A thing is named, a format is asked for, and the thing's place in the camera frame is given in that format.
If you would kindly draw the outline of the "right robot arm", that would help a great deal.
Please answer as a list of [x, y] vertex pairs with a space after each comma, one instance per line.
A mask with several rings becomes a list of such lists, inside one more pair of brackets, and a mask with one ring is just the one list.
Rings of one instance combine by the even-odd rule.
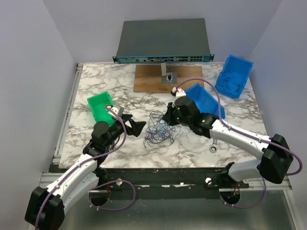
[[227, 164], [219, 177], [227, 188], [245, 179], [261, 177], [281, 184], [293, 162], [283, 136], [276, 134], [271, 138], [252, 132], [243, 135], [243, 129], [235, 132], [229, 124], [222, 124], [219, 117], [200, 112], [195, 102], [187, 96], [169, 102], [163, 120], [170, 126], [187, 126], [196, 135], [226, 142], [255, 157], [254, 160]]

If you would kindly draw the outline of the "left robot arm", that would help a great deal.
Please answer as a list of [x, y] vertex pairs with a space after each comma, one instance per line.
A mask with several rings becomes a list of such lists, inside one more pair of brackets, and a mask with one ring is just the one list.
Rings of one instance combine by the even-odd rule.
[[145, 125], [145, 121], [134, 121], [129, 114], [123, 114], [112, 125], [97, 122], [89, 143], [73, 166], [45, 188], [38, 186], [33, 190], [25, 221], [37, 230], [59, 229], [70, 207], [91, 189], [106, 185], [104, 171], [99, 166], [117, 150], [115, 144], [120, 136], [138, 137]]

